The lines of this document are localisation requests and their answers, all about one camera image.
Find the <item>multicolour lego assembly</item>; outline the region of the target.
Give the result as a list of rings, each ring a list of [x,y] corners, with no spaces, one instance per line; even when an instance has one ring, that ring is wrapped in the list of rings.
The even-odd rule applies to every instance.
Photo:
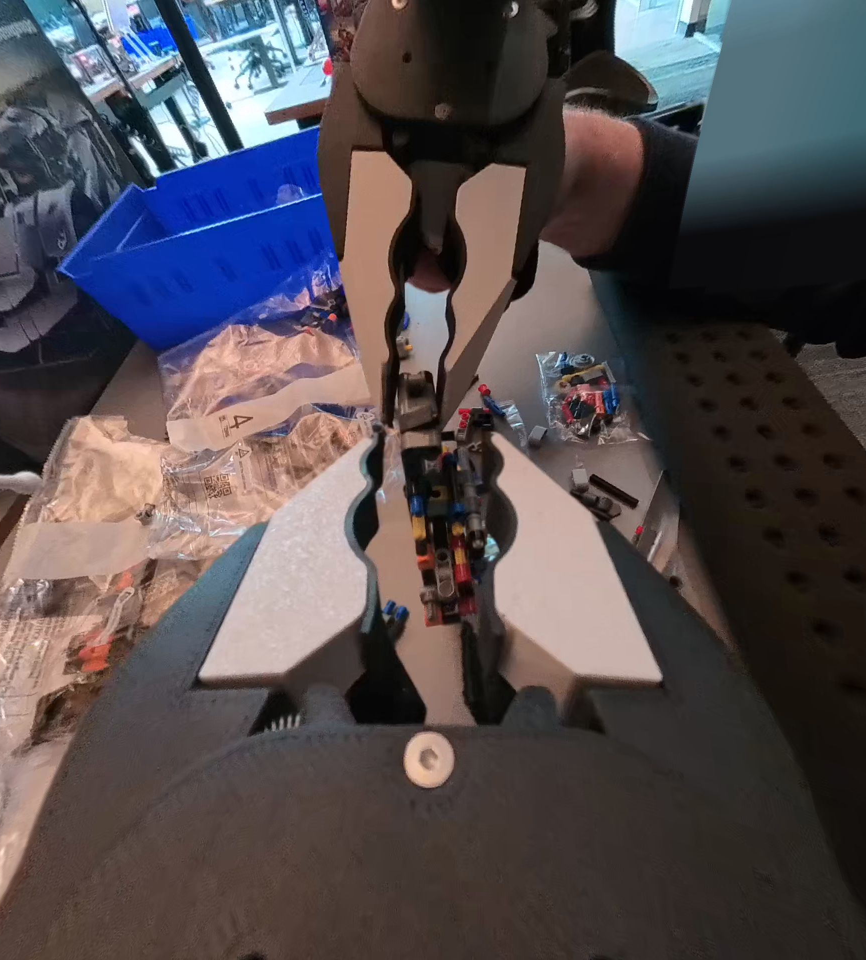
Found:
[[[445,431],[438,413],[431,375],[403,374],[394,424],[428,627],[477,618],[477,590],[487,564],[482,455],[495,426],[487,406],[460,408],[454,428]]]

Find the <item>person's right forearm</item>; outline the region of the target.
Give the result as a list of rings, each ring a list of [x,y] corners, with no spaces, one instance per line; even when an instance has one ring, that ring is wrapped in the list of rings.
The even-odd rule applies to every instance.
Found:
[[[638,193],[613,248],[578,263],[613,273],[686,314],[758,321],[805,345],[835,346],[844,358],[866,356],[866,280],[795,287],[766,294],[670,293],[669,275],[699,138],[645,118],[644,169]]]

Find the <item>person's right hand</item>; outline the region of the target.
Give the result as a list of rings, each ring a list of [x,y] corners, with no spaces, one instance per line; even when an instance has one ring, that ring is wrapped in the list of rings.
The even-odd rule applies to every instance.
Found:
[[[563,130],[559,189],[540,239],[582,263],[616,243],[641,183],[644,144],[631,122],[600,111],[565,109]]]

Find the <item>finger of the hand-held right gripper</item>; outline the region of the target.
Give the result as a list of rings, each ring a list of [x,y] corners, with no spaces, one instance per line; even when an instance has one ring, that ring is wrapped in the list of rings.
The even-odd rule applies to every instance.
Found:
[[[404,307],[397,240],[414,199],[409,176],[385,152],[351,154],[342,279],[369,397],[382,422],[393,422],[399,361],[392,324]]]
[[[447,299],[451,333],[438,376],[441,421],[459,409],[509,305],[525,177],[522,166],[491,164],[459,187],[454,219],[463,266]]]

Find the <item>scattered loose lego pieces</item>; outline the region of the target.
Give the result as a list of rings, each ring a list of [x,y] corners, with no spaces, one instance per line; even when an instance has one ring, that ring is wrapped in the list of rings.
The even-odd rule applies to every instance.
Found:
[[[532,462],[558,481],[586,510],[602,522],[627,522],[634,544],[659,534],[664,527],[676,529],[679,507],[658,467],[651,439],[609,445],[561,441],[546,426],[546,415],[525,423],[518,407],[493,395],[484,382],[476,381],[480,406],[494,413],[495,426],[487,437],[510,435]],[[483,446],[483,479],[489,497],[493,462]]]

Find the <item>clear bag of black lego parts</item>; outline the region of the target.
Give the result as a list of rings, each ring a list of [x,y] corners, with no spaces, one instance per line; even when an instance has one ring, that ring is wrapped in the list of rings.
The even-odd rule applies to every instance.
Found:
[[[66,738],[210,560],[149,559],[117,574],[18,580],[0,591],[0,756]]]

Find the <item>distant wooden desk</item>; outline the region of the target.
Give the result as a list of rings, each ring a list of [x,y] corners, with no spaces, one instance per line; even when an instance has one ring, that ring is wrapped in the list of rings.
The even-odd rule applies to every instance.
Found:
[[[319,126],[333,82],[330,56],[297,68],[264,111],[269,126],[295,122],[301,129]]]

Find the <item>small clear bag of lego parts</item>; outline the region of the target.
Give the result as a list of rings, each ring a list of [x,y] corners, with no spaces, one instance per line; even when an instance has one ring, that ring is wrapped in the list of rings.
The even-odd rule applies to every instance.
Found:
[[[557,440],[599,446],[648,440],[607,361],[556,350],[535,360],[546,426]]]

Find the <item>black office chair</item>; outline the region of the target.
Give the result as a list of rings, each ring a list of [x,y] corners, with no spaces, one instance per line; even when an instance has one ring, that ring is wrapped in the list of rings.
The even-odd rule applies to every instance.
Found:
[[[600,112],[626,120],[646,118],[696,137],[702,131],[703,102],[658,109],[658,93],[651,82],[612,52],[587,54],[566,71],[563,80],[566,111]]]

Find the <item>black window frame post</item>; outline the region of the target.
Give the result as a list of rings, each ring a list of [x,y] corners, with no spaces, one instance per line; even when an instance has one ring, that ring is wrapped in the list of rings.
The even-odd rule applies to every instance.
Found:
[[[178,54],[182,58],[195,88],[199,92],[207,112],[209,113],[225,149],[232,153],[243,150],[244,143],[233,123],[223,98],[217,89],[209,70],[199,51],[198,43],[193,38],[184,18],[184,14],[176,1],[154,1],[161,19],[170,32],[176,44]]]

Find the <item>blue plastic bin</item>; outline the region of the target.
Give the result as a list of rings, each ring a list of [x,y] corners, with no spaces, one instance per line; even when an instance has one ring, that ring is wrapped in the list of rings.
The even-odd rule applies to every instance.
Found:
[[[138,340],[171,348],[318,271],[339,273],[311,127],[128,186],[59,272]]]

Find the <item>large labelled bag of lego parts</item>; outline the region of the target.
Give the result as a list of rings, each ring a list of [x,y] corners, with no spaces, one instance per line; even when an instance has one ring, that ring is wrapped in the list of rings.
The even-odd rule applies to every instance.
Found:
[[[265,522],[377,420],[342,283],[274,294],[160,354],[168,448],[156,556],[205,560]]]

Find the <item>black box with grey figure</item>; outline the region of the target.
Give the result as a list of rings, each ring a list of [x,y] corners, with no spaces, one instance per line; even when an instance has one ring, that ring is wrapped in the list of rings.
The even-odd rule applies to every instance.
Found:
[[[62,271],[135,171],[25,2],[0,2],[0,416],[98,395],[134,342]]]

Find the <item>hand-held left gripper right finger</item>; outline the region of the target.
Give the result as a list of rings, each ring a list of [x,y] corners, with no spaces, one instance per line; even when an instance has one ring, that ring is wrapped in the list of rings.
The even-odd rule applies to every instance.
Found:
[[[609,526],[501,435],[484,440],[482,471],[497,554],[463,641],[476,720],[499,722],[526,689],[546,690],[567,722],[594,690],[660,690],[661,667],[607,549]]]

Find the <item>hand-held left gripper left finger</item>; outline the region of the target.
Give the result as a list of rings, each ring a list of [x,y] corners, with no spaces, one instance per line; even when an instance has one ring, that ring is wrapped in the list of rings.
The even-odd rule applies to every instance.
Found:
[[[199,667],[205,687],[268,688],[298,702],[329,685],[351,692],[354,717],[368,724],[425,720],[367,557],[386,438],[372,431],[266,523]]]

